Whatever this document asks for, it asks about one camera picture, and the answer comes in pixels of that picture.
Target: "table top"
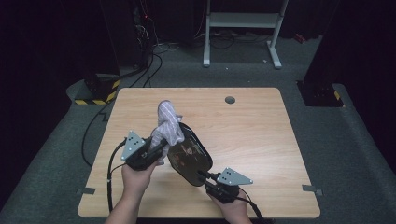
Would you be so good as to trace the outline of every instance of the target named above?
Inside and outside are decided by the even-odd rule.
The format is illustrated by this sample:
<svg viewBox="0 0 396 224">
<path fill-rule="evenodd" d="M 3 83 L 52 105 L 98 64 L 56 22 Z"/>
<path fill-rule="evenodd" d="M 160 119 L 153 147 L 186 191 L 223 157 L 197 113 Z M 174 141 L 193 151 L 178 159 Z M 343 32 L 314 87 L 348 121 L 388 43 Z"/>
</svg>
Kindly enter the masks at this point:
<svg viewBox="0 0 396 224">
<path fill-rule="evenodd" d="M 232 96 L 233 104 L 225 98 Z M 157 108 L 169 100 L 213 159 L 211 173 L 230 167 L 252 179 L 240 186 L 264 217 L 318 217 L 320 210 L 298 148 L 281 94 L 275 88 L 149 88 L 119 91 L 99 146 L 78 213 L 108 216 L 106 172 L 114 148 L 134 131 L 149 137 L 157 126 Z M 122 164 L 120 149 L 113 167 Z M 113 203 L 122 193 L 120 169 L 113 173 Z M 250 217 L 256 217 L 247 206 Z M 222 217 L 205 187 L 194 187 L 165 158 L 154 170 L 143 197 L 140 217 Z"/>
</svg>

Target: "white metal frame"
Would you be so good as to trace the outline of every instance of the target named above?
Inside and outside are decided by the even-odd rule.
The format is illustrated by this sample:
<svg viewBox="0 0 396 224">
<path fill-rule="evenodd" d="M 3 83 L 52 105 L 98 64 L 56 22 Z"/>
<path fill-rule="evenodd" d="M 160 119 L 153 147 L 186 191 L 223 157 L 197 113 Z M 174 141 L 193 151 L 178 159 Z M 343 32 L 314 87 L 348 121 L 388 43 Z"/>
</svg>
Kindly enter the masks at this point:
<svg viewBox="0 0 396 224">
<path fill-rule="evenodd" d="M 210 12 L 210 0 L 207 0 L 203 66 L 210 66 L 210 27 L 250 27 L 274 29 L 272 40 L 267 41 L 267 46 L 273 59 L 274 67 L 280 69 L 282 64 L 277 56 L 275 44 L 285 17 L 288 2 L 289 0 L 283 0 L 279 13 L 229 13 Z"/>
</svg>

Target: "metal bracket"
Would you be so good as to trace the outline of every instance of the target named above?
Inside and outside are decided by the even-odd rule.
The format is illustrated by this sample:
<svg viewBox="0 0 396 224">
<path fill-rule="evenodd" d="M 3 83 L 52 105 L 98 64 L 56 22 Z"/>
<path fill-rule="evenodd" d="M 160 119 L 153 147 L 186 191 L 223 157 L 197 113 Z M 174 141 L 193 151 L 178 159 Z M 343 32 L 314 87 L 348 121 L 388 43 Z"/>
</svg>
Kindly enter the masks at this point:
<svg viewBox="0 0 396 224">
<path fill-rule="evenodd" d="M 303 185 L 303 191 L 311 191 L 317 196 L 323 196 L 323 190 L 317 189 L 315 186 Z"/>
<path fill-rule="evenodd" d="M 225 170 L 218 177 L 217 181 L 228 186 L 253 184 L 253 180 L 237 173 L 235 170 L 229 167 L 225 168 Z"/>
<path fill-rule="evenodd" d="M 76 192 L 77 195 L 94 194 L 94 193 L 95 193 L 95 189 L 92 188 L 78 189 Z"/>
<path fill-rule="evenodd" d="M 143 140 L 139 135 L 133 131 L 129 131 L 128 138 L 125 142 L 125 148 L 121 154 L 121 160 L 126 161 L 130 156 L 132 156 L 139 148 L 145 145 L 145 140 Z"/>
</svg>

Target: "wire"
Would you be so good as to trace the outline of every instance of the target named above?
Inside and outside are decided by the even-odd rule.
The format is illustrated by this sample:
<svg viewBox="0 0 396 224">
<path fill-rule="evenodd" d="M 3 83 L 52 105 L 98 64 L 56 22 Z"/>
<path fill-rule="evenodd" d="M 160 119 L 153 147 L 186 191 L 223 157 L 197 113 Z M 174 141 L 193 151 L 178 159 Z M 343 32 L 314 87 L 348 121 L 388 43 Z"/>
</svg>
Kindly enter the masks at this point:
<svg viewBox="0 0 396 224">
<path fill-rule="evenodd" d="M 87 138 L 87 133 L 88 130 L 90 129 L 91 125 L 93 124 L 93 121 L 99 116 L 99 115 L 104 115 L 103 117 L 103 121 L 108 121 L 108 119 L 106 119 L 106 115 L 107 113 L 103 113 L 103 111 L 112 103 L 114 102 L 114 100 L 112 100 L 110 103 L 108 103 L 107 105 L 105 105 L 102 109 L 99 110 L 98 113 L 96 113 L 96 115 L 91 119 L 90 123 L 88 124 L 87 129 L 85 129 L 85 133 L 82 137 L 82 141 L 81 141 L 81 156 L 82 159 L 85 161 L 85 163 L 87 163 L 87 165 L 89 165 L 90 167 L 92 167 L 92 164 L 90 162 L 88 162 L 87 158 L 85 157 L 85 153 L 84 153 L 84 145 L 85 145 L 85 139 Z"/>
<path fill-rule="evenodd" d="M 112 77 L 112 78 L 102 78 L 101 80 L 102 81 L 118 81 L 118 80 L 121 80 L 121 79 L 125 79 L 127 77 L 132 77 L 134 75 L 137 75 L 137 74 L 141 73 L 144 69 L 146 69 L 146 67 L 145 66 L 141 66 L 137 70 L 135 70 L 133 72 L 130 72 L 130 73 L 127 73 L 127 74 L 124 74 L 122 76 Z"/>
<path fill-rule="evenodd" d="M 111 170 L 111 166 L 113 164 L 114 156 L 116 153 L 119 151 L 119 149 L 123 146 L 125 146 L 126 143 L 126 138 L 114 149 L 113 153 L 111 154 L 110 161 L 108 163 L 108 168 L 107 168 L 107 202 L 108 202 L 108 211 L 111 213 L 113 211 L 113 197 L 111 195 L 111 176 L 113 174 L 113 171 L 122 165 L 117 166 L 113 170 Z"/>
<path fill-rule="evenodd" d="M 212 43 L 213 41 L 210 41 L 210 46 L 213 47 L 214 49 L 228 49 L 228 48 L 230 48 L 230 47 L 235 43 L 235 38 L 234 38 L 232 35 L 229 35 L 229 36 L 220 36 L 220 37 L 217 37 L 217 38 L 215 38 L 215 39 L 219 39 L 219 40 L 230 40 L 230 39 L 231 39 L 231 44 L 227 45 L 226 47 L 218 47 L 218 46 L 216 46 L 216 45 L 214 45 L 214 44 Z"/>
<path fill-rule="evenodd" d="M 203 2 L 204 2 L 204 6 L 203 6 L 203 9 L 202 9 L 201 24 L 199 25 L 199 28 L 198 28 L 198 30 L 197 30 L 197 33 L 194 35 L 194 38 L 195 38 L 196 36 L 198 36 L 199 32 L 200 32 L 201 29 L 202 29 L 202 24 L 204 24 L 206 1 L 203 1 Z"/>
<path fill-rule="evenodd" d="M 261 221 L 261 223 L 263 224 L 272 224 L 274 223 L 274 221 L 272 219 L 266 219 L 262 216 L 262 212 L 260 212 L 259 207 L 257 206 L 257 204 L 255 204 L 253 201 L 251 201 L 250 196 L 248 196 L 247 192 L 244 191 L 244 193 L 247 195 L 247 199 L 241 198 L 241 197 L 235 197 L 235 199 L 246 202 L 248 204 L 250 204 L 251 208 L 253 208 L 254 213 L 256 213 L 257 218 Z"/>
<path fill-rule="evenodd" d="M 149 83 L 149 81 L 154 77 L 155 74 L 157 74 L 157 72 L 158 72 L 158 71 L 160 70 L 160 68 L 163 66 L 163 59 L 162 59 L 159 55 L 153 53 L 152 56 L 153 56 L 153 57 L 152 57 L 151 63 L 152 63 L 152 61 L 154 61 L 154 56 L 156 56 L 158 59 L 160 59 L 160 65 L 159 65 L 158 68 L 154 71 L 154 73 L 153 73 L 151 76 L 148 77 L 148 79 L 146 80 L 145 84 L 143 84 L 143 88 L 146 87 L 147 83 Z"/>
<path fill-rule="evenodd" d="M 140 2 L 140 6 L 142 7 L 143 14 L 145 14 L 145 16 L 146 16 L 148 19 L 151 20 L 151 18 L 149 17 L 149 14 L 146 13 L 146 11 L 149 12 L 148 9 L 146 8 L 146 10 L 145 10 L 145 7 L 143 6 L 142 0 L 140 0 L 139 2 Z"/>
<path fill-rule="evenodd" d="M 166 45 L 168 48 L 167 49 L 163 49 L 163 48 L 160 47 L 161 45 Z M 170 50 L 171 49 L 171 44 L 169 44 L 169 43 L 157 44 L 154 47 L 163 50 L 163 51 L 160 51 L 160 52 L 155 52 L 156 54 L 163 54 L 163 53 L 168 52 L 168 51 L 175 51 L 175 50 Z"/>
</svg>

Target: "gray carpet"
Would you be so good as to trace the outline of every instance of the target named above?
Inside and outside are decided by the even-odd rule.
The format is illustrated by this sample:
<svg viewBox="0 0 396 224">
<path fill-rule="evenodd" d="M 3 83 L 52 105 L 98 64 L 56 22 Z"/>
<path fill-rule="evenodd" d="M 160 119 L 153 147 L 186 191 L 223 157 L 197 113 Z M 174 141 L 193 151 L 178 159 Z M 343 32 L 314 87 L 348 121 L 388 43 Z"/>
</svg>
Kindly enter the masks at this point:
<svg viewBox="0 0 396 224">
<path fill-rule="evenodd" d="M 278 219 L 276 223 L 393 223 L 396 220 L 396 178 L 368 134 L 343 85 L 334 84 L 345 107 L 307 107 L 296 80 L 304 79 L 320 39 L 299 44 L 279 38 L 276 50 L 283 64 L 275 70 L 264 42 L 235 43 L 212 48 L 211 66 L 202 67 L 203 47 L 171 45 L 161 53 L 159 72 L 151 87 L 276 87 L 280 89 L 321 215 L 315 219 Z M 229 42 L 213 41 L 217 47 Z M 154 58 L 152 74 L 160 60 Z M 125 78 L 129 87 L 139 75 Z M 141 88 L 146 77 L 134 87 Z M 74 99 L 82 81 L 67 94 Z M 53 130 L 0 214 L 0 223 L 102 223 L 104 217 L 80 217 L 80 195 L 90 167 L 81 157 L 83 134 L 101 105 L 74 105 Z M 107 117 L 112 105 L 106 108 Z M 93 162 L 106 128 L 103 116 L 95 119 L 85 139 L 84 151 Z M 208 223 L 204 220 L 140 219 L 150 223 Z"/>
</svg>

